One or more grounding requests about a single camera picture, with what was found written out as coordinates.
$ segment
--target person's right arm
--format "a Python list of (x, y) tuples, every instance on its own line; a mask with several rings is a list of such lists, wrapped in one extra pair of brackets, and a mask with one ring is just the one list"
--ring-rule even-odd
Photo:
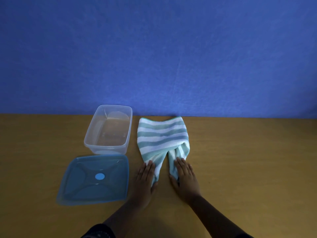
[(173, 187), (196, 213), (212, 238), (250, 237), (201, 196), (198, 181), (190, 164), (179, 158), (174, 164), (178, 171), (179, 183), (170, 175)]

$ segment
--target blue plastic lid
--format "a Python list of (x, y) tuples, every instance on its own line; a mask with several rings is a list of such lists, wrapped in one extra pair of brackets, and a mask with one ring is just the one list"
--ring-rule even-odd
[(75, 158), (68, 166), (56, 198), (61, 205), (86, 205), (126, 198), (129, 163), (125, 155)]

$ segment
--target rectangular container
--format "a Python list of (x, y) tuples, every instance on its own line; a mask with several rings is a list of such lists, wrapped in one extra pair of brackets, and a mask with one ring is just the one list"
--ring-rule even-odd
[(132, 124), (132, 108), (101, 105), (87, 130), (84, 144), (94, 154), (122, 154), (128, 149)]

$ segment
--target person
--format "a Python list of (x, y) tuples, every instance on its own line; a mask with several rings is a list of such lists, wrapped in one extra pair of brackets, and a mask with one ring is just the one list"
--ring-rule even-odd
[[(190, 164), (180, 158), (174, 163), (179, 182), (170, 175), (172, 186), (180, 198), (192, 208), (212, 238), (251, 237), (202, 197)], [(152, 161), (148, 165), (144, 163), (137, 171), (133, 192), (124, 205), (102, 224), (90, 228), (82, 238), (124, 238), (133, 219), (147, 207), (156, 191), (157, 182), (151, 187), (154, 169), (155, 164)]]

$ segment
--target wooden table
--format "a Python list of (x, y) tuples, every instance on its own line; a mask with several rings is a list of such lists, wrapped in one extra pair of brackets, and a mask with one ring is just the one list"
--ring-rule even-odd
[[(122, 201), (60, 206), (62, 176), (92, 116), (0, 115), (0, 237), (80, 237)], [(167, 120), (170, 117), (148, 117)], [(133, 117), (130, 173), (142, 159)], [(317, 120), (184, 117), (204, 197), (255, 237), (316, 237)], [(165, 159), (158, 192), (128, 237), (209, 237), (174, 193)]]

